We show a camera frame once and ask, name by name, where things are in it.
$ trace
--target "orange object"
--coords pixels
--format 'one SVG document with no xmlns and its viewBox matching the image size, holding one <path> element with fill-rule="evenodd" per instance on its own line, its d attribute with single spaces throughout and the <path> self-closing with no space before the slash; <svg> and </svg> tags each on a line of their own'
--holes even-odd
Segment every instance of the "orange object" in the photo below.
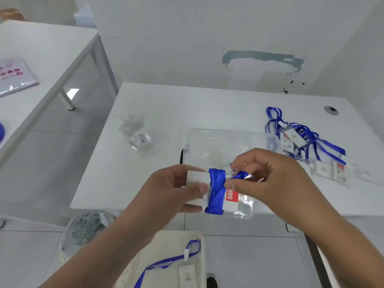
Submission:
<svg viewBox="0 0 384 288">
<path fill-rule="evenodd" d="M 21 14 L 21 12 L 15 8 L 7 8 L 0 10 L 0 16 L 2 16 L 4 20 L 25 21 L 23 14 Z"/>
</svg>

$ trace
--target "tabletop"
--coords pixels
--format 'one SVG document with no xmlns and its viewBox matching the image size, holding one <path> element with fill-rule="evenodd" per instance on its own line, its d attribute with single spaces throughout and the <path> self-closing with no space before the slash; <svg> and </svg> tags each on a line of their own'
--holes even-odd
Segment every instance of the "tabletop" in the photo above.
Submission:
<svg viewBox="0 0 384 288">
<path fill-rule="evenodd" d="M 97 29 L 8 20 L 0 24 L 0 59 L 19 56 L 39 85 L 0 97 L 5 138 L 0 161 L 26 127 L 58 93 L 58 87 L 85 58 Z"/>
<path fill-rule="evenodd" d="M 309 126 L 320 137 L 346 150 L 349 163 L 381 174 L 384 145 L 345 98 L 276 94 L 123 83 L 71 208 L 124 209 L 148 176 L 179 163 L 191 128 L 264 132 L 266 108 L 279 107 L 283 119 Z M 332 116 L 325 106 L 336 108 Z M 137 155 L 127 135 L 118 132 L 118 117 L 136 114 L 148 132 L 161 134 L 161 151 Z M 313 175 L 333 206 L 344 215 L 384 215 L 384 187 L 353 180 L 350 188 Z M 255 213 L 271 213 L 256 200 Z"/>
</svg>

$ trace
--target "gray paint patch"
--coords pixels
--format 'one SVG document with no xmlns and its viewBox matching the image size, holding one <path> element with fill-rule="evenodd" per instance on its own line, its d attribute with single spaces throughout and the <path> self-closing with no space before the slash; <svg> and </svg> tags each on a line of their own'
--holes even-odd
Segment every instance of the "gray paint patch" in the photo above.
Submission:
<svg viewBox="0 0 384 288">
<path fill-rule="evenodd" d="M 297 70 L 295 72 L 300 72 L 300 69 L 304 63 L 304 59 L 299 59 L 293 54 L 282 54 L 282 53 L 265 53 L 262 51 L 228 51 L 223 55 L 223 60 L 221 61 L 224 65 L 228 65 L 233 59 L 258 59 L 261 61 L 278 61 L 284 62 L 286 64 L 295 67 Z"/>
</svg>

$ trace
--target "blue round object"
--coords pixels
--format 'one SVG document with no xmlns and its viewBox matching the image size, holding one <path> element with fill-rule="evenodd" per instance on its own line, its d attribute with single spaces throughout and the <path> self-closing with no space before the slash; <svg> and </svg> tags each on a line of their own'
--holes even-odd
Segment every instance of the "blue round object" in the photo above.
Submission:
<svg viewBox="0 0 384 288">
<path fill-rule="evenodd" d="M 5 129 L 4 126 L 0 123 L 0 142 L 3 140 L 5 136 Z"/>
</svg>

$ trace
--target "person's left hand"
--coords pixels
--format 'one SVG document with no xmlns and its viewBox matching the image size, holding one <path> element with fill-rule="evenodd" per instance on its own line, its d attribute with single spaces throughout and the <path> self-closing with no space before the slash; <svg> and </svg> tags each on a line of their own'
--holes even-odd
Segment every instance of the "person's left hand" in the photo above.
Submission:
<svg viewBox="0 0 384 288">
<path fill-rule="evenodd" d="M 147 235 L 163 229 L 178 212 L 201 212 L 201 206 L 186 202 L 208 192 L 207 184 L 185 185 L 187 171 L 196 168 L 178 164 L 151 174 L 121 216 L 140 224 Z"/>
</svg>

